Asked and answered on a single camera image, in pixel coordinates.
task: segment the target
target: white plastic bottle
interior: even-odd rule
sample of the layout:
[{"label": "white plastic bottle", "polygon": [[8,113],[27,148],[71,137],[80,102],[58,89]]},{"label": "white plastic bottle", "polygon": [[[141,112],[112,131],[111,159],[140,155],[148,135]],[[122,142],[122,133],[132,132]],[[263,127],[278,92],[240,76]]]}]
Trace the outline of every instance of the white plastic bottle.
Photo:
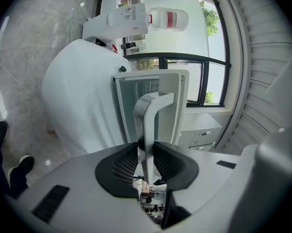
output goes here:
[{"label": "white plastic bottle", "polygon": [[148,22],[155,30],[170,29],[184,31],[189,24],[189,16],[183,10],[154,8],[148,15]]}]

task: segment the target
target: wire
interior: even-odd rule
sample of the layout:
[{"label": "wire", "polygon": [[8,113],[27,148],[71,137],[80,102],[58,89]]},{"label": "wire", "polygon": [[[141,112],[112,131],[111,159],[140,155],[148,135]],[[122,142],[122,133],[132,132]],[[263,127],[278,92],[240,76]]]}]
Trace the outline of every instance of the wire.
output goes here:
[{"label": "wire", "polygon": [[86,18],[87,21],[89,21],[89,20],[91,20],[91,18],[90,17],[86,17],[86,15],[84,14],[83,9],[82,9],[83,5],[81,6],[81,4],[83,2],[84,2],[84,0],[81,0],[79,6],[80,6],[80,9],[81,9],[81,12],[82,12],[83,16]]}]

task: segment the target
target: cabinet drawer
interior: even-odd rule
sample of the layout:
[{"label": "cabinet drawer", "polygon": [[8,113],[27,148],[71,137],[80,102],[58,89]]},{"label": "cabinet drawer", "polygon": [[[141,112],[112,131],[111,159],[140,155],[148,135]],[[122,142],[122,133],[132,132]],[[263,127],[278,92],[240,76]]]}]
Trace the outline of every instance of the cabinet drawer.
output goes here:
[{"label": "cabinet drawer", "polygon": [[221,128],[198,130],[195,133],[194,139],[191,142],[190,146],[212,144],[214,141],[216,141],[220,131]]},{"label": "cabinet drawer", "polygon": [[189,148],[199,150],[199,151],[208,152],[212,146],[213,146],[213,144],[207,144],[207,145],[201,145],[201,146],[193,146],[193,147],[189,147]]},{"label": "cabinet drawer", "polygon": [[194,136],[195,136],[195,132],[181,133],[177,145],[180,147],[188,148]]}]

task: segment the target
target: metal bracket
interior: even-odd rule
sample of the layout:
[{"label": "metal bracket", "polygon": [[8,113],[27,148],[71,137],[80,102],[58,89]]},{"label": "metal bracket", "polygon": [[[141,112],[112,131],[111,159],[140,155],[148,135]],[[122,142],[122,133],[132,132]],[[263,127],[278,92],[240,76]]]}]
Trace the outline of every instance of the metal bracket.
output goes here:
[{"label": "metal bracket", "polygon": [[134,107],[134,123],[140,161],[145,181],[152,185],[154,169],[153,145],[155,142],[155,115],[174,103],[174,93],[153,92],[142,96]]}]

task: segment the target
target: window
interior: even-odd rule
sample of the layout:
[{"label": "window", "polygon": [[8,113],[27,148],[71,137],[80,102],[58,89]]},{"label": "window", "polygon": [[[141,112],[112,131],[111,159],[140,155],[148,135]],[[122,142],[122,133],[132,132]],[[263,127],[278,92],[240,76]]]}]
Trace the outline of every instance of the window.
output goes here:
[{"label": "window", "polygon": [[158,30],[149,26],[147,34],[129,36],[135,42],[124,56],[132,70],[186,69],[190,73],[187,107],[224,106],[228,86],[229,44],[216,0],[131,0],[151,9],[184,10],[189,16],[186,30]]},{"label": "window", "polygon": [[187,107],[224,106],[229,65],[209,57],[183,53],[127,55],[132,71],[184,69],[190,73]]},{"label": "window", "polygon": [[132,71],[159,69],[158,59],[139,59],[130,61]]},{"label": "window", "polygon": [[207,89],[206,89],[206,98],[205,103],[211,104],[220,102],[220,97],[222,95],[223,90],[223,82],[224,82],[224,66],[209,63],[208,70],[208,81],[207,81]]},{"label": "window", "polygon": [[207,30],[209,56],[225,61],[225,46],[223,27],[219,19],[217,8],[214,4],[199,0]]},{"label": "window", "polygon": [[197,62],[181,61],[181,60],[168,60],[168,69],[184,69],[190,73],[188,101],[197,102],[200,91],[200,79],[202,64]]}]

